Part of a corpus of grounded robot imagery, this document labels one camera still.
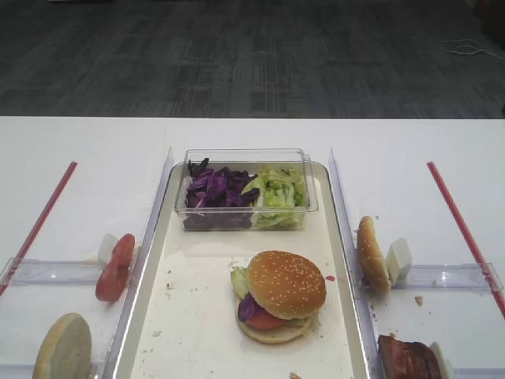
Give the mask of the sesame top bun front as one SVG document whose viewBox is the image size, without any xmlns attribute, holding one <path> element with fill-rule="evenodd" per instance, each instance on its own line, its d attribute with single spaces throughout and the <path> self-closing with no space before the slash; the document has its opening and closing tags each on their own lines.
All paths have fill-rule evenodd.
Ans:
<svg viewBox="0 0 505 379">
<path fill-rule="evenodd" d="M 246 270 L 249 293 L 269 314 L 305 318 L 326 301 L 325 279 L 308 258 L 280 250 L 258 253 Z"/>
</svg>

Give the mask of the sesame bun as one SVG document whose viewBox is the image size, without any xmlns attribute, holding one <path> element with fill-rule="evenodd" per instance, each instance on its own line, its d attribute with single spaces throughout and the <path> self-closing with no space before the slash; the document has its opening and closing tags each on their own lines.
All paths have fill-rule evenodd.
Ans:
<svg viewBox="0 0 505 379">
<path fill-rule="evenodd" d="M 391 289 L 391 278 L 383 254 L 376 241 L 371 216 L 361 218 L 357 229 L 357 258 L 365 282 L 377 295 L 385 295 Z"/>
<path fill-rule="evenodd" d="M 325 279 L 308 258 L 280 250 L 258 253 L 246 270 L 249 293 L 269 314 L 305 318 L 326 301 Z"/>
</svg>

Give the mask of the green lettuce pile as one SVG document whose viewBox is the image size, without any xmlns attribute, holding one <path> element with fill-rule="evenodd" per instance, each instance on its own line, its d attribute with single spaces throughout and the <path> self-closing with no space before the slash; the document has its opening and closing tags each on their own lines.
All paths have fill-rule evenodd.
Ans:
<svg viewBox="0 0 505 379">
<path fill-rule="evenodd" d="M 260 191 L 252 203 L 255 208 L 280 208 L 275 212 L 257 212 L 251 217 L 254 227 L 259 229 L 299 229 L 305 218 L 297 208 L 308 205 L 305 176 L 295 167 L 275 169 L 263 166 L 258 175 L 242 190 L 245 195 L 252 189 Z"/>
</svg>

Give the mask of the upright tomato slice left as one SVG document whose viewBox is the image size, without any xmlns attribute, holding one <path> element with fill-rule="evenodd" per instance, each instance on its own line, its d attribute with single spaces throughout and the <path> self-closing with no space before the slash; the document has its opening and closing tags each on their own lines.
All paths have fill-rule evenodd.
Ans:
<svg viewBox="0 0 505 379">
<path fill-rule="evenodd" d="M 135 236 L 126 234 L 112 249 L 110 262 L 103 270 L 95 287 L 95 296 L 101 302 L 119 300 L 129 278 L 134 247 Z"/>
</svg>

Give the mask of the purple cabbage pile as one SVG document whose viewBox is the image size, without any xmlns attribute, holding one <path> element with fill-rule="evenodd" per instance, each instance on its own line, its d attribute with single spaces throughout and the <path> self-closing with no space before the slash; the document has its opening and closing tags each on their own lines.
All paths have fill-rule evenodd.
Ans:
<svg viewBox="0 0 505 379">
<path fill-rule="evenodd" d="M 256 175 L 248 171 L 232 171 L 228 167 L 219 170 L 208 167 L 209 159 L 200 163 L 188 162 L 192 182 L 186 190 L 185 206 L 188 208 L 247 208 L 260 194 L 251 189 L 241 192 Z M 252 226 L 251 215 L 243 212 L 191 213 L 183 222 L 191 231 L 210 229 L 247 229 Z"/>
</svg>

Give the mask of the purple cabbage leaf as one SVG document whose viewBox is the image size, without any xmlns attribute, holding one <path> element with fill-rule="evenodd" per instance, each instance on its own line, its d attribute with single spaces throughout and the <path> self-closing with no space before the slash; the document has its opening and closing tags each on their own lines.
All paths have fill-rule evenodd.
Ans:
<svg viewBox="0 0 505 379">
<path fill-rule="evenodd" d="M 250 320 L 258 311 L 260 306 L 256 303 L 253 296 L 248 293 L 238 305 L 238 320 L 242 323 Z"/>
</svg>

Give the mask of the bottom bun on tray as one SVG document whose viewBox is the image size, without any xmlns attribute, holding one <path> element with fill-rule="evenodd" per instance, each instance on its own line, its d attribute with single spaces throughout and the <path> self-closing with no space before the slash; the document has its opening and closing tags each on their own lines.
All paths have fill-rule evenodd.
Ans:
<svg viewBox="0 0 505 379">
<path fill-rule="evenodd" d="M 311 302 L 281 302 L 279 299 L 261 302 L 267 311 L 274 311 L 275 316 L 304 316 L 300 326 L 288 326 L 291 320 L 277 328 L 256 328 L 247 322 L 241 322 L 236 315 L 236 321 L 241 330 L 251 339 L 266 344 L 280 344 L 296 340 L 309 333 L 318 318 L 321 305 L 313 305 Z"/>
</svg>

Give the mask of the sesame top bun rear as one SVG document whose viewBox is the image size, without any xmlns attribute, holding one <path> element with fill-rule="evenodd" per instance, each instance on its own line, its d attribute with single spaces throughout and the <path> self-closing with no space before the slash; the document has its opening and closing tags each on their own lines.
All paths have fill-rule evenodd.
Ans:
<svg viewBox="0 0 505 379">
<path fill-rule="evenodd" d="M 357 229 L 357 258 L 365 282 L 377 295 L 385 295 L 391 289 L 391 278 L 383 254 L 376 241 L 371 216 L 361 218 Z"/>
</svg>

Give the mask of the white metal serving tray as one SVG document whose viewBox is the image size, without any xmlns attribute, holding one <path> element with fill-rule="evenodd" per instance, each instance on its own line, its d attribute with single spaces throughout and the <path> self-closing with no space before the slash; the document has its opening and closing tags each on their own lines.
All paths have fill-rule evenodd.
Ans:
<svg viewBox="0 0 505 379">
<path fill-rule="evenodd" d="M 326 167 L 312 165 L 317 212 L 299 231 L 184 231 L 170 174 L 117 378 L 365 378 L 367 363 Z M 236 321 L 230 270 L 264 250 L 309 258 L 327 278 L 312 328 L 289 343 L 248 338 Z"/>
</svg>

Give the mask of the white pusher block right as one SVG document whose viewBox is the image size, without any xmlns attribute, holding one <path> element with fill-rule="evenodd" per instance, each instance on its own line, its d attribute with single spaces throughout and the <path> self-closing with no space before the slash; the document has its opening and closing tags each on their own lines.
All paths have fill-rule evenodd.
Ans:
<svg viewBox="0 0 505 379">
<path fill-rule="evenodd" d="M 391 243 L 386 257 L 386 264 L 392 286 L 407 277 L 412 264 L 412 256 L 408 243 L 404 238 L 398 238 Z"/>
</svg>

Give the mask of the left red rod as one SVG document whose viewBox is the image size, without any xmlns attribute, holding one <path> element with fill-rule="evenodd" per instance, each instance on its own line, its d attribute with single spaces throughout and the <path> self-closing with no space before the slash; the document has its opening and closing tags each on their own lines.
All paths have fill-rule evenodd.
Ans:
<svg viewBox="0 0 505 379">
<path fill-rule="evenodd" d="M 56 201 L 59 199 L 62 191 L 66 187 L 66 184 L 70 180 L 70 178 L 73 175 L 73 172 L 75 171 L 77 167 L 77 162 L 72 161 L 69 166 L 67 167 L 64 175 L 60 179 L 58 185 L 54 189 L 53 193 L 51 194 L 48 202 L 44 206 L 42 212 L 40 213 L 38 219 L 36 220 L 35 224 L 33 225 L 32 229 L 28 233 L 28 236 L 24 240 L 23 244 L 21 245 L 17 255 L 13 257 L 10 262 L 4 267 L 4 270 L 2 271 L 1 274 L 1 290 L 0 290 L 0 295 L 3 295 L 7 287 L 9 286 L 10 280 L 13 278 L 14 274 L 17 271 L 17 268 L 19 265 L 22 263 L 24 260 L 27 252 L 29 251 L 30 247 L 32 246 L 32 243 L 35 241 L 40 229 L 44 225 L 47 217 L 51 213 L 52 208 L 54 207 Z"/>
</svg>

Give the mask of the right red rod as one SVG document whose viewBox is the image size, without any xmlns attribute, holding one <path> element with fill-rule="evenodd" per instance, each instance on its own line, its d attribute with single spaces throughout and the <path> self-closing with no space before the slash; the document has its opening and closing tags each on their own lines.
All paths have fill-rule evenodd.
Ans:
<svg viewBox="0 0 505 379">
<path fill-rule="evenodd" d="M 458 206 L 456 205 L 449 189 L 447 188 L 441 174 L 439 173 L 434 162 L 427 162 L 427 167 L 435 180 L 439 191 L 441 192 L 443 199 L 445 200 L 447 207 L 450 209 L 454 221 L 457 223 L 458 228 L 465 239 L 466 245 L 469 247 L 474 260 L 480 267 L 483 277 L 488 283 L 488 286 L 492 292 L 492 296 L 495 299 L 496 305 L 498 306 L 502 316 L 504 316 L 504 297 L 503 292 L 499 289 L 497 278 L 492 274 L 490 265 L 485 261 L 478 244 L 473 238 L 469 228 L 466 225 L 462 214 L 460 213 Z"/>
</svg>

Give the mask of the clear track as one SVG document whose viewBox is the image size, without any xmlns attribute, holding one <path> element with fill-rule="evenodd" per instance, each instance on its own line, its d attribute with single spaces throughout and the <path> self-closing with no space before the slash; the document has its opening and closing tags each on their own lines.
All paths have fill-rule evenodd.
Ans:
<svg viewBox="0 0 505 379">
<path fill-rule="evenodd" d="M 491 263 L 463 265 L 412 265 L 393 289 L 491 292 L 503 284 Z"/>
<path fill-rule="evenodd" d="M 10 258 L 1 285 L 95 285 L 102 274 L 98 261 L 41 261 Z"/>
</svg>

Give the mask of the upright bottom bun left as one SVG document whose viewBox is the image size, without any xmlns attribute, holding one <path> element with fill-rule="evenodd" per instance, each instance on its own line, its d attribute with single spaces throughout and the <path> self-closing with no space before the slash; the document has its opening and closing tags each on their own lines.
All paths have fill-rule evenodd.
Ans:
<svg viewBox="0 0 505 379">
<path fill-rule="evenodd" d="M 46 334 L 32 377 L 87 378 L 91 355 L 92 336 L 87 321 L 78 313 L 67 313 Z"/>
</svg>

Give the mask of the right clear divider rail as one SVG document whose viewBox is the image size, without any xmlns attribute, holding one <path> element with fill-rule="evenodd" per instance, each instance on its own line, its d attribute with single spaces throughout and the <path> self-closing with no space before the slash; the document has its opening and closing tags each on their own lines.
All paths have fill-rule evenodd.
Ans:
<svg viewBox="0 0 505 379">
<path fill-rule="evenodd" d="M 333 149 L 329 153 L 329 173 L 331 176 L 332 193 L 335 211 L 339 221 L 342 248 L 346 262 L 346 272 L 350 283 L 353 300 L 353 311 L 357 321 L 361 351 L 364 358 L 365 374 L 367 378 L 385 378 L 383 363 L 380 358 L 377 337 L 369 308 L 369 297 L 365 285 L 362 283 L 362 272 L 357 259 L 354 243 L 354 229 L 348 212 L 346 195 L 342 185 L 339 164 Z"/>
</svg>

